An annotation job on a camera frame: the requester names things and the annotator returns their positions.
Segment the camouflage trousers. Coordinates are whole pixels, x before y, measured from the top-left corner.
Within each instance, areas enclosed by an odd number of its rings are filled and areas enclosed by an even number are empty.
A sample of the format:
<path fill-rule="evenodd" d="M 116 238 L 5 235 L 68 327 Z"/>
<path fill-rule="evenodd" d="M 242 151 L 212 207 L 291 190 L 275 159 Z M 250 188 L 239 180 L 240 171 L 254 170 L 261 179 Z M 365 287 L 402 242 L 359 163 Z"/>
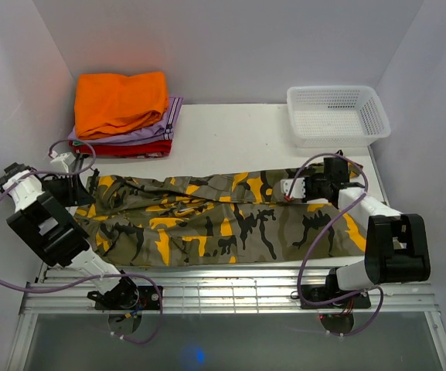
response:
<path fill-rule="evenodd" d="M 95 253 L 122 267 L 188 267 L 359 256 L 366 230 L 330 203 L 288 202 L 292 168 L 162 181 L 92 175 L 75 220 Z"/>

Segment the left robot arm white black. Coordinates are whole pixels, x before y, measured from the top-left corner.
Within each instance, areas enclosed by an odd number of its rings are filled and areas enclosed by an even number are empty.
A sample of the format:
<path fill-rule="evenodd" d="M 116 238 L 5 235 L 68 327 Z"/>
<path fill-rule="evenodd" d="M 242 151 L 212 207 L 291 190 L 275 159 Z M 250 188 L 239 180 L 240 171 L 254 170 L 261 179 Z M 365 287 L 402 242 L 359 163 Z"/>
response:
<path fill-rule="evenodd" d="M 88 234 L 69 208 L 92 203 L 78 175 L 34 175 L 33 168 L 13 163 L 4 169 L 0 191 L 7 192 L 15 212 L 9 227 L 47 265 L 69 267 L 93 277 L 87 297 L 98 309 L 121 310 L 140 303 L 138 286 L 93 251 Z"/>

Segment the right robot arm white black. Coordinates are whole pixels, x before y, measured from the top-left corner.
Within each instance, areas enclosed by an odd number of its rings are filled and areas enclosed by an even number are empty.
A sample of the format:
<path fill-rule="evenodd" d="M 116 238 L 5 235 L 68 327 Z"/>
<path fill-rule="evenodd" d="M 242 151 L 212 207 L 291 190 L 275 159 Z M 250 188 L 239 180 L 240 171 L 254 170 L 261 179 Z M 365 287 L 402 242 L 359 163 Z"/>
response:
<path fill-rule="evenodd" d="M 322 286 L 298 283 L 301 304 L 342 307 L 381 284 L 427 281 L 431 262 L 424 219 L 392 209 L 369 195 L 367 182 L 351 182 L 349 167 L 355 163 L 345 156 L 325 153 L 323 157 L 323 171 L 301 180 L 305 200 L 327 199 L 339 210 L 325 230 L 345 215 L 352 217 L 366 229 L 366 247 L 361 261 L 331 270 Z"/>

